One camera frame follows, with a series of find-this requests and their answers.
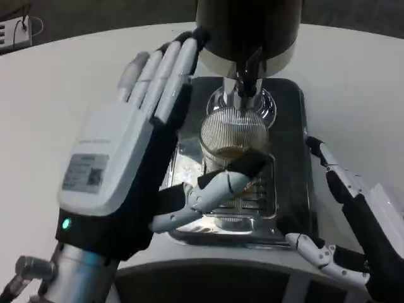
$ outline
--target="qr code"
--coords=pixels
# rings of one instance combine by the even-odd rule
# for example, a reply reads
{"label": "qr code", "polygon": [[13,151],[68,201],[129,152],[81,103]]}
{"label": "qr code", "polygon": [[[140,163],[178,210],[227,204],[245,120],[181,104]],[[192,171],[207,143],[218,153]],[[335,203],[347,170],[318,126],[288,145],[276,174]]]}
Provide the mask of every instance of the qr code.
{"label": "qr code", "polygon": [[88,176],[87,185],[88,186],[99,186],[102,181],[103,169],[91,169],[90,175]]}

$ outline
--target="green indicator light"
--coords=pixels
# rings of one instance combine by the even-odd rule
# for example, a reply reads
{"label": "green indicator light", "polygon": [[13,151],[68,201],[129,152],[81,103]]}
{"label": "green indicator light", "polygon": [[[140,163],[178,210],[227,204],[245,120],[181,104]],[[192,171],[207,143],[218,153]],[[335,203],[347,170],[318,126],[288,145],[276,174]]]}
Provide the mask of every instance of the green indicator light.
{"label": "green indicator light", "polygon": [[64,219],[63,223],[62,223],[62,229],[66,230],[70,227],[71,225],[71,220],[69,218]]}

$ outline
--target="label sticker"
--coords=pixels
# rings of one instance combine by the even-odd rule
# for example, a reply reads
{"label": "label sticker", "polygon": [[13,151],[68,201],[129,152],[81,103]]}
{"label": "label sticker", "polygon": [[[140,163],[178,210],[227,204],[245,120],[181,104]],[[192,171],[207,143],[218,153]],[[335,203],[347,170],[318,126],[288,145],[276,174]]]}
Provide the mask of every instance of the label sticker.
{"label": "label sticker", "polygon": [[75,154],[64,175],[62,189],[97,194],[100,191],[109,156]]}

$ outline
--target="floor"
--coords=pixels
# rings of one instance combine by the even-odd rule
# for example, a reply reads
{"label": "floor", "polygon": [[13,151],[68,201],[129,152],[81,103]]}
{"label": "floor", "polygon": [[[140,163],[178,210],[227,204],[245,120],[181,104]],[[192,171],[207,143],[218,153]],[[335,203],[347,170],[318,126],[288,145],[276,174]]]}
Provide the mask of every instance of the floor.
{"label": "floor", "polygon": [[[27,0],[0,0],[0,15]],[[42,44],[86,33],[157,23],[193,21],[195,0],[32,0]],[[403,0],[306,0],[303,23],[351,28],[404,38]],[[33,31],[39,30],[34,22]]]}

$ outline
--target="white table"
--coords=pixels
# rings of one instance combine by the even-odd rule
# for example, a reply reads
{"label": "white table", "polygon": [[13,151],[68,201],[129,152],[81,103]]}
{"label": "white table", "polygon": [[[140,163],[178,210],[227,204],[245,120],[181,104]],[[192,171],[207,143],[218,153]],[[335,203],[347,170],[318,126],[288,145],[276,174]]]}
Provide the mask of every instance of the white table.
{"label": "white table", "polygon": [[[52,254],[56,192],[88,104],[114,96],[123,68],[137,52],[152,51],[194,26],[113,30],[0,57],[0,287],[13,276],[19,255]],[[403,54],[403,40],[302,25],[292,62],[276,75],[299,84],[311,134],[369,185],[399,189],[404,180]],[[211,73],[200,64],[197,74]],[[321,235],[330,244],[358,249],[317,160],[313,174]],[[249,259],[316,272],[292,251],[183,246],[168,235],[156,235],[148,250],[122,266],[181,258]]]}

